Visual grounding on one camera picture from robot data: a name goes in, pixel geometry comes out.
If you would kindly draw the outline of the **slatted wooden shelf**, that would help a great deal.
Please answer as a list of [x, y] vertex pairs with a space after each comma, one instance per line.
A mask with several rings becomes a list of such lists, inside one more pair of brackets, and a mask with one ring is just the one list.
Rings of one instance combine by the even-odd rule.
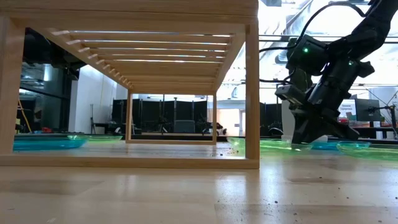
[[[258, 169], [258, 0], [0, 0], [0, 166]], [[246, 49], [246, 152], [240, 158], [154, 158], [13, 152], [30, 27], [136, 93], [215, 96]]]

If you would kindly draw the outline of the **yellow pole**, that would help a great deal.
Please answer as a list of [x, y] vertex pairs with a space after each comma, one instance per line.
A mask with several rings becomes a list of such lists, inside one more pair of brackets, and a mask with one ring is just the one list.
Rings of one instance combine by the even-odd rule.
[[22, 106], [22, 103], [21, 103], [20, 99], [18, 99], [18, 105], [19, 105], [20, 108], [21, 108], [22, 116], [24, 117], [24, 120], [25, 120], [25, 123], [26, 123], [26, 125], [27, 125], [27, 127], [28, 127], [28, 130], [29, 130], [29, 132], [31, 133], [31, 132], [32, 132], [32, 129], [31, 129], [31, 127], [30, 127], [30, 124], [29, 124], [29, 121], [28, 121], [28, 119], [27, 119], [27, 116], [25, 115], [24, 108], [23, 108], [23, 106]]

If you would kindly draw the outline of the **black partition wall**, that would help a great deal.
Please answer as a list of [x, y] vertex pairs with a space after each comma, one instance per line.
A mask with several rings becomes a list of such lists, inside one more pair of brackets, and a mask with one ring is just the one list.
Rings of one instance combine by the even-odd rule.
[[195, 133], [201, 131], [208, 120], [207, 101], [144, 101], [133, 99], [132, 133], [175, 133], [175, 120], [194, 120]]

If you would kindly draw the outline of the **black tripod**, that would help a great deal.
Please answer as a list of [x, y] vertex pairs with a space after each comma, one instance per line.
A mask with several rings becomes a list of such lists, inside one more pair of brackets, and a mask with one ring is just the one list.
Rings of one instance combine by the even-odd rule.
[[90, 105], [90, 133], [91, 134], [93, 134], [93, 133], [96, 134], [93, 112], [94, 112], [94, 104], [91, 104]]

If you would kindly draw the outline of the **white printed sign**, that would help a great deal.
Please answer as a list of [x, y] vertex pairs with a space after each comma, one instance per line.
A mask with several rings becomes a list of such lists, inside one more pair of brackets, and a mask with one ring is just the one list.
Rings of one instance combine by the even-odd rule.
[[349, 121], [356, 121], [355, 100], [343, 100], [338, 108], [338, 111], [340, 112], [339, 118], [348, 119]]

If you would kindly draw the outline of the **blue translucent plate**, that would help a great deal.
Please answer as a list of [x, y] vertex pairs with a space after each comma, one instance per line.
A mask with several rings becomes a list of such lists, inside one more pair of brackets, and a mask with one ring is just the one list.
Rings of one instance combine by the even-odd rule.
[[68, 138], [22, 138], [16, 139], [13, 151], [54, 151], [76, 149], [86, 144], [84, 139]]
[[310, 145], [312, 146], [313, 150], [337, 151], [338, 144], [354, 146], [354, 147], [369, 147], [371, 145], [370, 142], [355, 142], [355, 141], [312, 142]]

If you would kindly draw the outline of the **green translucent plate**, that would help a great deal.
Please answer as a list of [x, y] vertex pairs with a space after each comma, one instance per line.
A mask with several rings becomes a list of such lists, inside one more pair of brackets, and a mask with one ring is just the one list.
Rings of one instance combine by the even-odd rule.
[[68, 135], [67, 138], [72, 141], [83, 142], [117, 142], [122, 139], [120, 135]]
[[[233, 151], [246, 153], [246, 140], [244, 138], [227, 138]], [[312, 149], [311, 144], [292, 144], [285, 139], [261, 139], [259, 142], [260, 154], [265, 153], [301, 153]]]
[[398, 162], [398, 144], [341, 142], [336, 147], [347, 156]]

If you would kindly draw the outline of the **black computer monitor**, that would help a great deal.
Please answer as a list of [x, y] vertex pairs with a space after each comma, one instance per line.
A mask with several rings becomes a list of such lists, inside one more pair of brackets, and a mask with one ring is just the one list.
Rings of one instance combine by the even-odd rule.
[[381, 121], [378, 100], [355, 99], [357, 121]]

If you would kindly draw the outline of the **white plant pot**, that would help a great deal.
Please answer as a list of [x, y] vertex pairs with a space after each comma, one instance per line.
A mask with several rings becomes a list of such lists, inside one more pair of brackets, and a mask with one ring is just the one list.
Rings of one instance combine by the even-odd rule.
[[282, 101], [282, 139], [292, 141], [294, 128], [295, 128], [295, 119], [292, 112], [289, 110], [290, 103], [287, 100]]

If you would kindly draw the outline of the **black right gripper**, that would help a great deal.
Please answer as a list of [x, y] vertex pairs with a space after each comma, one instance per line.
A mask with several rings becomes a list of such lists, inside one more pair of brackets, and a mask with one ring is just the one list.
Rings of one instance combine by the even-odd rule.
[[[348, 90], [357, 77], [357, 67], [330, 67], [317, 84], [304, 92], [306, 105], [290, 106], [295, 118], [292, 143], [311, 143], [322, 136], [359, 138], [356, 130], [336, 121], [340, 115], [338, 108], [351, 96]], [[323, 118], [326, 120], [319, 125], [318, 120]]]

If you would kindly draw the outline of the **black metal table frame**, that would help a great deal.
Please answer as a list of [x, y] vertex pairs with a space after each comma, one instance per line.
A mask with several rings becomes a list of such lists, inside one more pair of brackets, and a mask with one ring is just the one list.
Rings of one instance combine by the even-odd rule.
[[[22, 138], [67, 138], [68, 135], [95, 135], [95, 134], [17, 134], [14, 136], [14, 139], [22, 139]], [[97, 135], [120, 135], [120, 134], [97, 134]], [[201, 134], [191, 134], [191, 135], [158, 135], [157, 133], [149, 133], [149, 134], [135, 134], [132, 135], [132, 140], [164, 140], [164, 141], [211, 141], [212, 137], [210, 135], [201, 135]], [[398, 144], [397, 140], [389, 140], [389, 139], [365, 139], [359, 138], [359, 142], [370, 142], [373, 144]]]

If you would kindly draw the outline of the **green cactus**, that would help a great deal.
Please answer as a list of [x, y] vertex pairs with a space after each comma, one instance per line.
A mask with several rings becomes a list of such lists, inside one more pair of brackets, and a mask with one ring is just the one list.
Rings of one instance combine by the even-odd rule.
[[302, 92], [306, 92], [313, 85], [311, 74], [299, 68], [294, 68], [292, 70], [290, 81]]

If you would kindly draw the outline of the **grey chair back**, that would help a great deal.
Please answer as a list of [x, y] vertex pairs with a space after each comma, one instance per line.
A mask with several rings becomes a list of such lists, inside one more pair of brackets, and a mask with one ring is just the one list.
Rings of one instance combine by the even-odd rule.
[[175, 133], [195, 133], [195, 122], [194, 120], [175, 120], [174, 121], [174, 132]]

